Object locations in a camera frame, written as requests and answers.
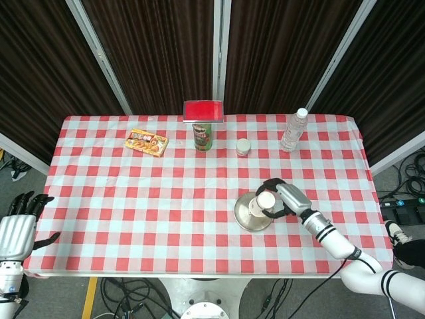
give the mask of white robotic arm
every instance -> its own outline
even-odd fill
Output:
[[[60,235],[55,233],[49,239],[34,242],[37,221],[53,197],[37,195],[27,207],[33,194],[30,191],[17,196],[0,222],[0,314],[4,319],[15,318],[28,304],[19,295],[24,274],[22,262],[31,251],[55,242]]]
[[[395,270],[383,270],[376,259],[351,244],[330,220],[311,210],[311,201],[296,186],[281,179],[269,179],[258,189],[257,195],[265,189],[279,194],[286,207],[285,214],[300,217],[302,225],[333,258],[353,261],[341,270],[341,280],[348,289],[387,296],[425,314],[425,281]]]

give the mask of curtain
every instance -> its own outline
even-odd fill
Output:
[[[0,1],[0,132],[50,163],[65,117],[123,114],[65,1]]]
[[[360,4],[232,0],[226,113],[293,113],[305,106]]]
[[[354,117],[371,165],[425,130],[425,5],[379,1],[312,108]]]
[[[135,114],[212,98],[213,0],[83,0]]]

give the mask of can label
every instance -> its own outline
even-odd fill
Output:
[[[193,135],[195,137],[195,147],[197,150],[205,152],[211,148],[213,144],[211,123],[193,124]]]

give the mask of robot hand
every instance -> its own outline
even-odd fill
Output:
[[[17,196],[0,223],[0,314],[5,319],[16,318],[28,304],[20,295],[22,262],[31,251],[55,242],[60,235],[55,233],[49,239],[34,242],[37,221],[53,197],[37,195],[27,206],[33,195],[34,191],[30,191]]]
[[[297,215],[299,217],[305,211],[312,212],[311,201],[296,186],[287,184],[280,178],[267,179],[257,189],[255,195],[258,196],[266,189],[279,194],[284,202],[284,209],[277,213],[269,213],[267,210],[263,210],[265,216],[276,219],[286,215]]]
[[[0,223],[0,263],[24,261],[32,250],[47,246],[57,240],[60,233],[49,239],[34,242],[35,227],[45,205],[54,198],[39,194],[27,206],[34,191],[22,193],[12,201],[7,216]]]

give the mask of bottle cap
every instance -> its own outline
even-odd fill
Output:
[[[263,191],[257,196],[257,204],[261,209],[270,209],[276,203],[276,198],[269,191]]]
[[[251,143],[246,138],[240,138],[236,142],[236,153],[245,156],[251,149]]]
[[[299,108],[297,111],[297,116],[299,118],[305,118],[308,114],[308,111],[305,108]]]

